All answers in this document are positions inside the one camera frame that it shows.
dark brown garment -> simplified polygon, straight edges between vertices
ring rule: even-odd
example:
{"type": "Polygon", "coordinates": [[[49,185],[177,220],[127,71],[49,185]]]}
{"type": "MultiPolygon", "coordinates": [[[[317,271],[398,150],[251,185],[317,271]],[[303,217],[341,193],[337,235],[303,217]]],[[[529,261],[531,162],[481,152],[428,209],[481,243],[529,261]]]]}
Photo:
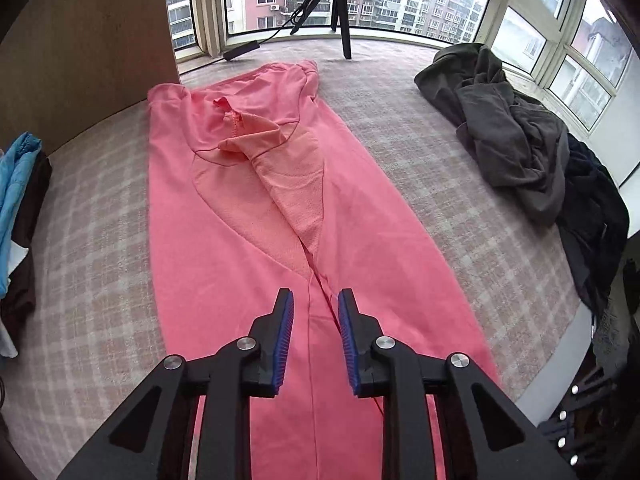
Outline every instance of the dark brown garment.
{"type": "Polygon", "coordinates": [[[11,340],[19,351],[19,340],[27,317],[36,307],[35,277],[31,240],[38,222],[38,215],[49,189],[51,165],[44,152],[38,153],[29,182],[15,217],[12,240],[28,248],[29,253],[11,274],[11,283],[4,300],[0,301],[0,317],[11,340]]]}

beige plaid carpet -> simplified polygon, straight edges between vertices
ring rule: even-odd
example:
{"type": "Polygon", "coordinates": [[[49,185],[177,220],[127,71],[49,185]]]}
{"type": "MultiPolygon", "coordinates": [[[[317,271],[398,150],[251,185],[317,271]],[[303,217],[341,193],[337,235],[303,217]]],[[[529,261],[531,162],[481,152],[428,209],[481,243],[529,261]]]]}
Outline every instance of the beige plaid carpet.
{"type": "MultiPolygon", "coordinates": [[[[273,43],[187,74],[192,88],[270,61],[313,59],[319,93],[369,150],[456,273],[517,399],[578,306],[555,227],[541,229],[480,177],[454,128],[413,83],[434,51],[335,40],[273,43]]],[[[40,480],[57,476],[164,355],[148,259],[146,102],[50,160],[33,241],[38,306],[2,376],[12,443],[40,480]]]]}

pile of clothes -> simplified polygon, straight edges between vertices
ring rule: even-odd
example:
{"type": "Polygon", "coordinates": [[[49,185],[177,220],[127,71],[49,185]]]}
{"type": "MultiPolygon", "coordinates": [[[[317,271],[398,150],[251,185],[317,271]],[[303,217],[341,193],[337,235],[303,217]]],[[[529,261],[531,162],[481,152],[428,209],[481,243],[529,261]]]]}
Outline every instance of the pile of clothes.
{"type": "Polygon", "coordinates": [[[554,113],[513,89],[484,44],[444,48],[415,83],[489,184],[511,187],[533,222],[558,225],[578,295],[600,318],[629,227],[607,168],[554,113]]]}
{"type": "Polygon", "coordinates": [[[35,309],[31,240],[50,177],[42,143],[30,133],[0,158],[0,359],[18,355],[20,335],[35,309]]]}

triangular cutout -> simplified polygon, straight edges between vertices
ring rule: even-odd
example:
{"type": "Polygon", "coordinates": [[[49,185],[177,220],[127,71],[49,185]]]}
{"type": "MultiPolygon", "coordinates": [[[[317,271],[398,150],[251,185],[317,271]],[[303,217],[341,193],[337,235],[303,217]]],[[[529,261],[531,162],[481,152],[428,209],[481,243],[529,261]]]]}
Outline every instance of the triangular cutout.
{"type": "Polygon", "coordinates": [[[109,436],[109,442],[134,453],[142,453],[151,430],[151,424],[154,421],[161,393],[160,386],[151,388],[129,412],[129,415],[113,430],[109,436]]]}
{"type": "Polygon", "coordinates": [[[471,386],[471,391],[491,451],[501,451],[524,442],[522,430],[480,384],[471,386]]]}

tripod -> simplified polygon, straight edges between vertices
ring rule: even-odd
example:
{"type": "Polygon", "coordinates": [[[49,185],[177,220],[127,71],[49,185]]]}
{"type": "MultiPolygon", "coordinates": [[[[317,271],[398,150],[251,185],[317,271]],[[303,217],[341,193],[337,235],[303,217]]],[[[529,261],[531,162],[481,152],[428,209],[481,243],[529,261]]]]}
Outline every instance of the tripod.
{"type": "MultiPolygon", "coordinates": [[[[295,34],[304,25],[306,19],[314,11],[321,0],[311,0],[306,6],[305,13],[299,22],[291,29],[291,33],[295,34]]],[[[334,0],[331,11],[331,30],[336,31],[338,28],[338,17],[340,17],[340,34],[342,37],[342,52],[345,59],[351,59],[351,35],[349,34],[349,13],[347,12],[347,0],[334,0]]]]}

